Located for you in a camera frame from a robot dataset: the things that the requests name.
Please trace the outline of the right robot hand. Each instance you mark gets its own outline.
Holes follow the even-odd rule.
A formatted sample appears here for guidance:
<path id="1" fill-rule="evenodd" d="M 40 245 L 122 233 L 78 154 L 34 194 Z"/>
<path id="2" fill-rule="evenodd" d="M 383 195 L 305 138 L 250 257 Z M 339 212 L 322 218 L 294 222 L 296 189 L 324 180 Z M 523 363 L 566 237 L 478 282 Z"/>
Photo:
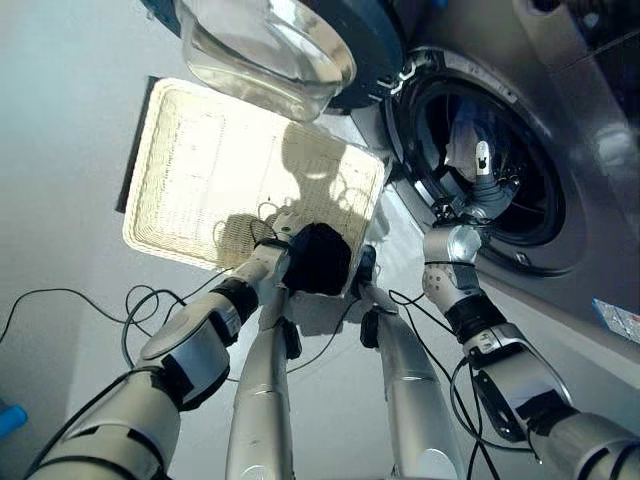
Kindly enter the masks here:
<path id="1" fill-rule="evenodd" d="M 475 147 L 475 183 L 469 199 L 457 206 L 452 196 L 437 199 L 431 209 L 436 225 L 460 224 L 484 228 L 502 215 L 513 201 L 519 181 L 501 185 L 492 170 L 490 146 L 481 140 Z"/>

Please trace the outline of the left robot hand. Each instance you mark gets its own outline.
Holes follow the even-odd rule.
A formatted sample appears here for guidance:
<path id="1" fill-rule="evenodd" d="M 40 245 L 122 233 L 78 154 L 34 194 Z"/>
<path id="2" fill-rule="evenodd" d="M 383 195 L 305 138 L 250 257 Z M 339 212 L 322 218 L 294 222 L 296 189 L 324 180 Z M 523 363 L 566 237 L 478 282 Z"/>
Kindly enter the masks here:
<path id="1" fill-rule="evenodd" d="M 352 249 L 338 231 L 294 212 L 280 214 L 272 230 L 274 236 L 257 245 L 284 252 L 286 265 L 277 267 L 279 286 L 309 294 L 342 294 L 349 277 Z"/>

